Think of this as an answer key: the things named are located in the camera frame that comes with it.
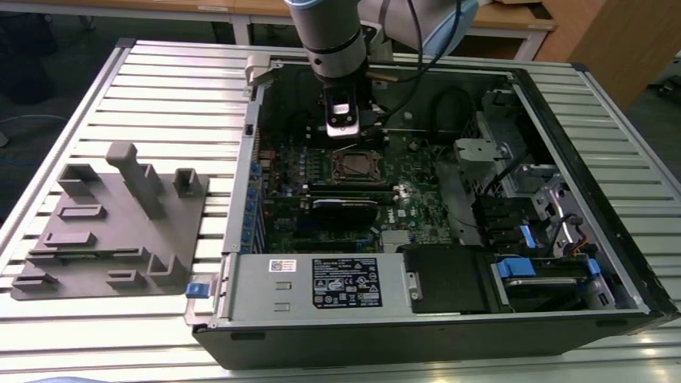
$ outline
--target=floor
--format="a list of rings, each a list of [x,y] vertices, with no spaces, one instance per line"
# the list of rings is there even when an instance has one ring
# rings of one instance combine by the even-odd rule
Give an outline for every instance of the floor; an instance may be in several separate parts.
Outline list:
[[[60,50],[43,60],[56,83],[55,96],[33,106],[17,106],[0,96],[0,120],[25,114],[69,117],[83,94],[97,75],[113,45],[121,37],[188,42],[229,42],[229,26],[206,22],[175,22],[123,18],[97,18],[96,29],[87,32],[75,16],[55,16],[52,31]],[[293,28],[256,27],[256,43],[298,45]],[[653,90],[645,91],[628,116],[654,148],[673,174],[681,177],[681,105],[661,99]],[[59,136],[63,123],[48,119],[15,120],[0,124],[9,143],[0,148],[0,223],[7,217],[35,170]]]

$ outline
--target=white label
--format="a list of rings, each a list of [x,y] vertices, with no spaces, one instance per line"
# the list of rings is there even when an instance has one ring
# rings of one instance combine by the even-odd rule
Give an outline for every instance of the white label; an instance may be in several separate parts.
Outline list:
[[[553,26],[544,26],[541,24],[529,24],[528,28],[532,28],[533,30],[552,30]]]
[[[333,105],[333,114],[348,114],[350,112],[350,104]]]
[[[214,10],[217,12],[226,12],[226,6],[197,6],[198,10]]]
[[[294,273],[296,272],[296,259],[270,259],[269,272],[270,273]]]

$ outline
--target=metal bracket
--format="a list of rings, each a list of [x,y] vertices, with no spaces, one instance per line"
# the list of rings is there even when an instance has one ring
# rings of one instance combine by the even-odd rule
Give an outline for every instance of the metal bracket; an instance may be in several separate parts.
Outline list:
[[[257,86],[269,77],[264,77],[272,70],[269,54],[252,54],[245,60],[245,82],[249,86]]]
[[[421,293],[421,282],[418,280],[418,274],[406,273],[406,288],[412,301],[418,301],[424,298]]]

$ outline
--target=metal case frame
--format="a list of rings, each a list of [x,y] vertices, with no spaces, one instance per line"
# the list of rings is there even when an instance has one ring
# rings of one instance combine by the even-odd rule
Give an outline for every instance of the metal case frame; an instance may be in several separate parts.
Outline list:
[[[278,60],[300,62],[290,57],[278,57]],[[414,67],[394,63],[374,65],[401,69]],[[213,319],[209,324],[193,327],[195,338],[225,368],[325,367],[554,355],[610,335],[629,333],[678,318],[677,307],[528,72],[517,68],[442,64],[436,69],[508,73],[580,206],[588,212],[586,219],[592,227],[597,227],[601,242],[610,247],[609,254],[616,255],[614,268],[624,274],[630,288],[636,289],[628,290],[638,309],[466,315],[457,318],[425,316],[416,320],[370,322],[238,323],[230,321],[232,289],[238,278],[238,257],[248,255],[230,253],[229,261],[224,263],[224,289]],[[241,171],[248,173],[249,169],[242,168]]]

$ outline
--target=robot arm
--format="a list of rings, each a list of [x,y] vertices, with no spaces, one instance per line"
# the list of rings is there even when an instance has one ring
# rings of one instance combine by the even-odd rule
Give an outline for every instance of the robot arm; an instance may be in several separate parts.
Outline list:
[[[360,134],[361,111],[372,110],[366,45],[361,20],[424,54],[448,54],[473,23],[477,0],[417,0],[424,46],[418,46],[406,0],[285,0],[314,75],[324,84],[326,132],[332,138]],[[461,9],[457,32],[452,28]]]

